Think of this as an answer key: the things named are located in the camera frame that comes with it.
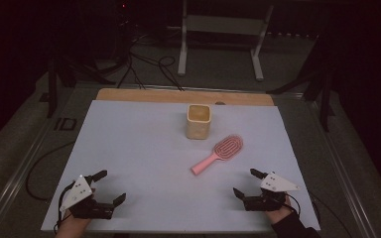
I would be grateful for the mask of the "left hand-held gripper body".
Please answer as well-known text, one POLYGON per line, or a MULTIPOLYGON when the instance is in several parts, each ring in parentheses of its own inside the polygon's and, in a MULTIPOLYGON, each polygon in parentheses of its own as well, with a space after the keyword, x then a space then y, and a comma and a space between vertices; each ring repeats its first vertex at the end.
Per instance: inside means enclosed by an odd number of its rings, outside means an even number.
POLYGON ((93 196, 91 184, 80 175, 77 180, 68 185, 60 199, 60 212, 69 210, 75 218, 111 219, 114 207, 110 203, 99 203, 93 196))

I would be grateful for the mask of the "white table sheet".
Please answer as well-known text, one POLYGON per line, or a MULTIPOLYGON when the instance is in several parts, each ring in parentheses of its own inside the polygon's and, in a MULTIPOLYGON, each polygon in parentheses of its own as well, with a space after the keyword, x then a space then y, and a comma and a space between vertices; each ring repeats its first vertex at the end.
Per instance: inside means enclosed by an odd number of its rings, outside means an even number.
POLYGON ((131 233, 258 233, 270 228, 261 212, 246 211, 233 189, 260 192, 251 169, 275 173, 300 189, 293 196, 308 227, 318 228, 304 178, 275 106, 212 106, 209 136, 186 136, 187 106, 95 100, 91 103, 58 188, 80 175, 107 170, 95 198, 126 200, 91 231, 131 233), (216 160, 195 176, 191 168, 229 135, 243 139, 232 159, 216 160))

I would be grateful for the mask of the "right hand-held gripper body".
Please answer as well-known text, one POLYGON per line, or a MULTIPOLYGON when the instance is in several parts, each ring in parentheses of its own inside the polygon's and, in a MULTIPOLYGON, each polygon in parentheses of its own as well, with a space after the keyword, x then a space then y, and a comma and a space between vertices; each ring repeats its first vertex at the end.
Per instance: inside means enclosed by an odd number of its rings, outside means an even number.
POLYGON ((274 211, 285 204, 289 191, 299 190, 300 187, 289 180, 269 173, 264 179, 260 179, 261 194, 257 196, 245 196, 242 200, 246 211, 274 211))

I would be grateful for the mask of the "wooden table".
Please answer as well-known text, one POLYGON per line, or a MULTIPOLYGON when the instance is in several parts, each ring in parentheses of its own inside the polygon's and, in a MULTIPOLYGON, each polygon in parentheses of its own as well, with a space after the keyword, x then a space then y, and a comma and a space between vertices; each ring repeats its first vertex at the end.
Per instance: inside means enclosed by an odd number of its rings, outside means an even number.
POLYGON ((272 97, 267 94, 217 91, 103 88, 98 91, 96 99, 108 101, 274 106, 272 97))

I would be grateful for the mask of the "white metal stand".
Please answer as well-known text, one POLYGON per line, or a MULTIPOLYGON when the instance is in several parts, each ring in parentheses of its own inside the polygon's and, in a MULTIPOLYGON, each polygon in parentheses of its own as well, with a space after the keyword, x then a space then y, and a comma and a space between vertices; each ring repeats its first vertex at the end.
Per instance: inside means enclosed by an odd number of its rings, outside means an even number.
POLYGON ((248 18, 231 18, 219 16, 190 15, 188 13, 188 0, 183 0, 182 26, 181 26, 181 50, 179 55, 178 75, 184 76, 187 71, 188 59, 188 32, 205 32, 218 34, 236 34, 246 36, 256 36, 258 42, 250 50, 250 57, 254 69, 255 79, 264 80, 259 55, 266 37, 267 28, 274 10, 274 6, 269 4, 266 13, 260 20, 248 18))

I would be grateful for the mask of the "beige square cup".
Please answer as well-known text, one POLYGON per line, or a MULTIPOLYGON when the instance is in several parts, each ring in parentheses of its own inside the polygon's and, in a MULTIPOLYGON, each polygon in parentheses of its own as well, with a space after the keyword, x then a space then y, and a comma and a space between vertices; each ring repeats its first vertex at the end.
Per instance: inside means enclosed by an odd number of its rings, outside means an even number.
POLYGON ((191 104, 187 111, 186 136, 192 140, 205 140, 209 135, 211 111, 208 105, 191 104))

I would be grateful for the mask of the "black metal stand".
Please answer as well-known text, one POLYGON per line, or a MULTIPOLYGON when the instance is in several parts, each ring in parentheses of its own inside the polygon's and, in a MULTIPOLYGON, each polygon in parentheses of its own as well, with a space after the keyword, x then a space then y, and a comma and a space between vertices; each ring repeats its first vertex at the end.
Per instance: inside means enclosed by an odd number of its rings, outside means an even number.
POLYGON ((58 108, 58 79, 65 87, 74 87, 76 78, 74 71, 85 74, 96 82, 106 85, 113 85, 112 81, 105 79, 95 69, 68 56, 53 56, 48 61, 48 93, 46 102, 48 103, 48 118, 51 118, 58 108))
POLYGON ((319 122, 325 132, 328 132, 328 114, 330 110, 330 91, 332 76, 335 70, 335 52, 333 39, 327 33, 320 34, 310 54, 306 58, 297 78, 278 88, 268 90, 267 94, 282 94, 301 84, 308 86, 303 92, 305 101, 315 101, 319 95, 319 122))

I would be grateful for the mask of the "person's left hand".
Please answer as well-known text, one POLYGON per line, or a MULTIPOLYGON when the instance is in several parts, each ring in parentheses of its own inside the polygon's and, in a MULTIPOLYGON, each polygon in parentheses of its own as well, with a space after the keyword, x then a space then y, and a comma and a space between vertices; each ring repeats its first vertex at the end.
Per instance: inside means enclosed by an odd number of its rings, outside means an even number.
POLYGON ((64 213, 63 222, 55 238, 81 238, 90 222, 90 219, 75 218, 71 212, 67 210, 64 213))

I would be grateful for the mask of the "metal floor rail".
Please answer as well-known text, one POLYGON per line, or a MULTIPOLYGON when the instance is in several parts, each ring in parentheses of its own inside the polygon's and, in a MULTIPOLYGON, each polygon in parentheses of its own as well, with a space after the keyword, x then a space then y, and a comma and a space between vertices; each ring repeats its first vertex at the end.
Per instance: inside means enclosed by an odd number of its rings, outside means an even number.
POLYGON ((351 179, 343 165, 343 162, 335 148, 335 145, 328 133, 323 129, 323 127, 320 124, 319 108, 317 104, 315 102, 310 101, 307 101, 306 104, 311 116, 313 117, 314 124, 323 139, 323 143, 328 152, 329 162, 331 163, 332 168, 336 174, 338 183, 341 186, 345 199, 350 208, 351 214, 355 219, 355 222, 357 224, 362 238, 377 238, 376 232, 370 223, 370 220, 361 203, 360 197, 357 194, 353 183, 351 182, 351 179))
POLYGON ((34 140, 29 144, 28 151, 24 154, 17 169, 13 172, 13 174, 9 177, 8 182, 5 184, 0 194, 0 223, 16 198, 21 186, 25 182, 28 169, 32 166, 33 160, 36 158, 48 132, 55 124, 57 118, 58 115, 55 114, 51 118, 46 118, 41 123, 41 128, 34 137, 34 140))

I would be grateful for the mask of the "pink hairbrush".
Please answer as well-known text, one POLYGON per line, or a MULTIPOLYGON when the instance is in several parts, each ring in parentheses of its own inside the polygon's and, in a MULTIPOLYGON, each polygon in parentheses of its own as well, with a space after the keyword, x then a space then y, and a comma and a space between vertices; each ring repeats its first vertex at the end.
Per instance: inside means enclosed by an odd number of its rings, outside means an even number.
POLYGON ((197 176, 207 169, 214 161, 227 161, 236 156, 243 149, 243 139, 239 135, 229 135, 218 142, 212 149, 211 154, 194 165, 190 170, 197 176))

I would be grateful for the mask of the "person's right hand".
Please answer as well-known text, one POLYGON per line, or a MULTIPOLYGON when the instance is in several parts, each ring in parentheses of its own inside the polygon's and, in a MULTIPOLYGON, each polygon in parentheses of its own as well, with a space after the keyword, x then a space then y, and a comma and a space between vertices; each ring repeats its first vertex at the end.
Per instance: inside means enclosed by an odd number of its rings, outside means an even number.
POLYGON ((286 196, 285 204, 278 210, 266 211, 265 214, 272 224, 276 224, 293 213, 291 208, 291 202, 288 196, 286 196))

